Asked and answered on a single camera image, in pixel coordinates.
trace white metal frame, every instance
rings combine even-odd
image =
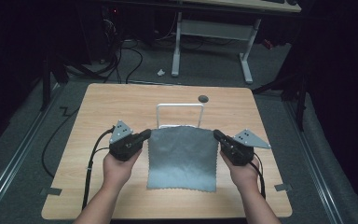
[[[257,35],[260,22],[261,19],[257,19],[255,20],[253,26],[246,26],[218,22],[188,21],[182,20],[182,12],[178,12],[176,44],[172,61],[172,76],[179,76],[181,35],[200,35],[225,39],[246,40],[247,46],[244,53],[240,53],[240,61],[246,83],[252,84],[253,79],[249,69],[248,57],[251,52],[252,45],[255,42],[255,36]]]
[[[199,117],[199,123],[197,128],[201,125],[202,120],[202,114],[203,114],[203,104],[158,104],[156,106],[156,115],[157,115],[157,127],[159,129],[161,128],[169,128],[169,127],[177,127],[177,126],[193,126],[193,125],[180,125],[180,124],[165,124],[165,125],[159,125],[159,108],[163,106],[199,106],[200,107],[200,117]]]

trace white stand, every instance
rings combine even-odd
[[[200,35],[215,38],[236,39],[247,41],[244,53],[240,54],[243,75],[248,84],[253,83],[252,75],[249,69],[248,56],[251,52],[252,45],[255,42],[258,27],[261,20],[255,21],[253,26],[234,25],[227,23],[208,22],[208,21],[191,21],[182,20],[182,13],[178,13],[176,27],[176,46],[173,53],[172,76],[179,76],[180,67],[180,38],[181,35]]]

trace wrist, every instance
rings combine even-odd
[[[253,194],[255,192],[260,193],[257,182],[247,182],[243,185],[237,186],[240,195]]]
[[[101,192],[101,194],[103,194],[105,197],[114,199],[118,196],[118,194],[121,191],[121,188],[115,187],[115,186],[110,186],[110,185],[106,185],[103,184],[99,190]]]

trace hand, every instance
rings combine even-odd
[[[240,193],[251,189],[258,190],[258,173],[251,164],[246,164],[245,166],[235,166],[222,151],[220,151],[220,155],[228,166],[232,182],[234,182],[234,184],[237,186]],[[256,158],[252,160],[252,163],[257,168],[259,167],[259,162]]]
[[[102,188],[120,191],[130,179],[133,164],[135,164],[141,152],[142,150],[139,150],[128,161],[119,161],[108,153],[103,159]]]

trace gray carpet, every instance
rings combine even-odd
[[[127,47],[133,45],[133,42],[126,43]],[[180,76],[173,78],[170,75],[173,46],[161,45],[151,48],[139,44],[133,48],[142,53],[143,62],[131,75],[131,82],[139,83],[139,81],[143,81],[254,89],[275,78],[285,55],[290,49],[290,46],[283,46],[268,50],[263,46],[255,45],[249,58],[255,83],[250,86],[244,83],[238,56],[219,50],[218,53],[211,52],[211,49],[215,48],[214,45],[202,46],[200,49],[183,49]],[[196,46],[196,44],[193,44],[184,47],[195,48]],[[140,62],[139,60],[140,56],[136,52],[129,49],[122,50],[122,58],[118,67],[122,81]],[[101,66],[95,64],[91,68],[98,69]],[[159,69],[163,69],[166,75],[157,76]],[[117,83],[118,81],[117,74],[114,73],[108,82]],[[44,220],[40,215],[46,200],[46,196],[40,195],[40,191],[42,188],[48,188],[52,181],[42,168],[41,154],[51,135],[67,118],[63,115],[64,109],[61,107],[67,107],[68,114],[75,111],[80,106],[86,88],[91,82],[96,81],[87,77],[72,76],[70,82],[63,88],[62,93],[58,95],[55,104],[48,112],[35,136],[20,170],[16,173],[0,201],[0,223],[71,223],[71,221]],[[17,113],[13,115],[9,127],[0,138],[0,174],[5,170],[21,140],[38,115],[42,99],[41,93],[41,85],[39,84]],[[281,102],[277,93],[279,92],[267,91],[262,95],[257,95],[255,99],[268,139],[273,145],[273,152],[283,182],[290,184],[293,188],[288,191],[293,214],[290,217],[282,218],[281,221],[282,223],[330,223],[302,153],[302,145],[297,137],[296,128],[291,122],[292,118],[287,113],[286,103]],[[47,148],[46,165],[52,173],[55,172],[60,162],[75,118],[76,116],[73,116],[68,119]],[[323,131],[315,117],[309,98],[304,125],[305,135],[337,202],[343,221],[345,223],[358,223],[357,197],[324,139]],[[242,220],[231,221],[242,223]]]

